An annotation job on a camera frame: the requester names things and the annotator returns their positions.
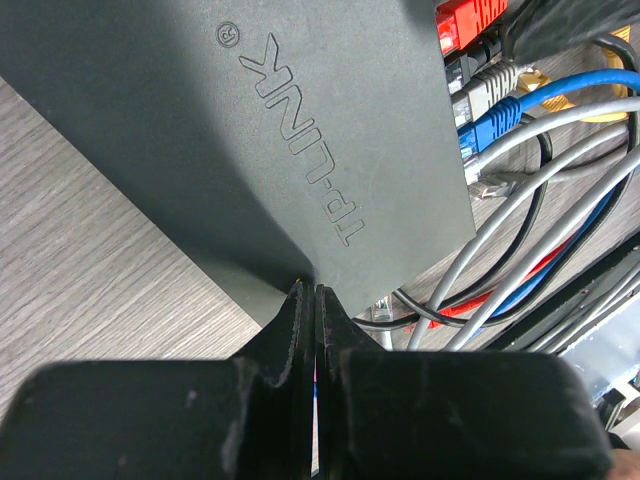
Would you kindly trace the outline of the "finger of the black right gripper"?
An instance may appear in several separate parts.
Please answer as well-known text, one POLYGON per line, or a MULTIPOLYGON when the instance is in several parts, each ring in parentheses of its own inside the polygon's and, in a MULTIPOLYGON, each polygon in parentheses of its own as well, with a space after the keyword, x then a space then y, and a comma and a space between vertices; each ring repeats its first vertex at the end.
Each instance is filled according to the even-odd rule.
POLYGON ((636 0, 518 1, 501 23, 506 58, 545 58, 637 23, 636 0))

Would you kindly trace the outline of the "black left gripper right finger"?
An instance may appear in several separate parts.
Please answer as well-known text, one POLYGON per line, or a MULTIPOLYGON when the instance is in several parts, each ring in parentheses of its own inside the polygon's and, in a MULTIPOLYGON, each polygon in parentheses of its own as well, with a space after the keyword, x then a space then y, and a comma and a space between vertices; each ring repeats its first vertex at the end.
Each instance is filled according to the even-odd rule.
POLYGON ((601 479, 612 465, 558 357, 387 351, 321 286, 316 358, 323 479, 601 479))

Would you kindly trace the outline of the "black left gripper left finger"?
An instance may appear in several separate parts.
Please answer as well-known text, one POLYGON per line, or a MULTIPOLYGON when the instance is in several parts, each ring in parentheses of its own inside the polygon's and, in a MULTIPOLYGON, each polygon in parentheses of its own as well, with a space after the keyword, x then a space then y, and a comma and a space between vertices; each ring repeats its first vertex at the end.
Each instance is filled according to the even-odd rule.
POLYGON ((314 294, 225 360, 57 362, 1 423, 5 479, 307 479, 314 294))

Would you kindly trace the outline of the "black network switch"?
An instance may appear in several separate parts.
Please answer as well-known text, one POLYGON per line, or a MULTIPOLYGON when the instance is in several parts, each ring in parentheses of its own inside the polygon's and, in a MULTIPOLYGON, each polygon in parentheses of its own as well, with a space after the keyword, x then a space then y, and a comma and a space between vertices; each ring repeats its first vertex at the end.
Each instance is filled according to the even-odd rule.
POLYGON ((474 236, 430 1, 5 1, 1 76, 260 324, 474 236))

